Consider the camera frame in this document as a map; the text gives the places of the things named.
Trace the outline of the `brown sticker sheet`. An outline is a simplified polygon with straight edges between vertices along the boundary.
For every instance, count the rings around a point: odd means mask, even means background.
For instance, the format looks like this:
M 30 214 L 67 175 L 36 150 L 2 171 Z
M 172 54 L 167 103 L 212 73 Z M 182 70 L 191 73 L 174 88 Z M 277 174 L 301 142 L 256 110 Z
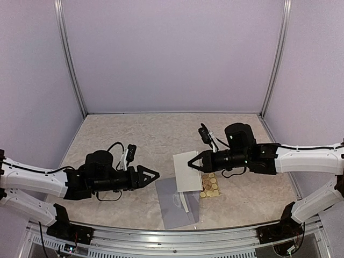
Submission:
M 208 173 L 201 176 L 202 191 L 199 193 L 200 198 L 210 198 L 220 196 L 218 180 L 214 173 Z

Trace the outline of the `grey envelope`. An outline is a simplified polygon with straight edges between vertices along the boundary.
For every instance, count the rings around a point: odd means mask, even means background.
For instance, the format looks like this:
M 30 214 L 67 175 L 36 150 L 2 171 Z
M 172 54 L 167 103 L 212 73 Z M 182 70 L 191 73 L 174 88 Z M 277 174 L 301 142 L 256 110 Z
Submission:
M 189 213 L 185 213 L 177 191 L 176 178 L 155 182 L 163 225 L 166 230 L 193 225 L 199 222 L 199 191 L 184 192 Z

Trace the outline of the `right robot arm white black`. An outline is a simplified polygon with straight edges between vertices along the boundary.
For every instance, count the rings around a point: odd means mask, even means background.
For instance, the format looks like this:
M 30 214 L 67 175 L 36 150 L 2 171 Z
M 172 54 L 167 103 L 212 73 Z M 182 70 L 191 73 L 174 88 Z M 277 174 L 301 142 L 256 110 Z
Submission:
M 234 123 L 225 128 L 226 150 L 206 150 L 188 161 L 203 173 L 249 169 L 256 174 L 276 175 L 293 172 L 327 173 L 333 177 L 323 187 L 302 200 L 287 205 L 275 226 L 275 234 L 287 238 L 296 224 L 343 201 L 343 144 L 289 146 L 258 144 L 248 124 Z

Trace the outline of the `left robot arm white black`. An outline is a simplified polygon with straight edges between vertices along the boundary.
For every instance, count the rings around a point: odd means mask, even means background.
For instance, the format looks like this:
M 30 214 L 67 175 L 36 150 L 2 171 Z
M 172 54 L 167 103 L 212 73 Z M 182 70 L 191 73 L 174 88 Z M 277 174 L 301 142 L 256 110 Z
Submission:
M 129 166 L 135 150 L 135 145 L 125 149 L 120 169 L 112 166 L 113 155 L 108 150 L 97 150 L 88 154 L 85 163 L 78 169 L 66 166 L 56 170 L 44 170 L 1 156 L 4 185 L 8 188 L 43 192 L 67 200 L 88 199 L 103 191 L 141 189 L 158 179 L 160 174 L 143 166 Z

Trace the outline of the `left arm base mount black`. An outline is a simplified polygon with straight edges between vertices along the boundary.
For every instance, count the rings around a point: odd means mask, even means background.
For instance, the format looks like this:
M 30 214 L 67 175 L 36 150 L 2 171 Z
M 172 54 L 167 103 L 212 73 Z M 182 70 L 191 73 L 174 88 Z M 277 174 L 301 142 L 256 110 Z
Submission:
M 62 205 L 54 204 L 53 207 L 56 211 L 55 222 L 47 227 L 47 235 L 74 243 L 89 245 L 94 229 L 88 226 L 72 224 L 69 221 L 66 208 Z

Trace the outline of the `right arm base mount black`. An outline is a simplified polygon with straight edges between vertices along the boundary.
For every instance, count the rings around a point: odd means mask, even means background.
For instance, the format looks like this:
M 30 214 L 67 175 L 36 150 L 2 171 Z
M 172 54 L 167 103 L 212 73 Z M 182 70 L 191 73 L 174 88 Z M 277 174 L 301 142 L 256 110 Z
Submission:
M 298 234 L 302 235 L 304 233 L 301 223 L 298 223 L 291 218 L 291 211 L 294 204 L 295 202 L 292 202 L 284 208 L 278 223 L 257 228 L 256 231 L 260 244 L 280 241 L 296 237 Z

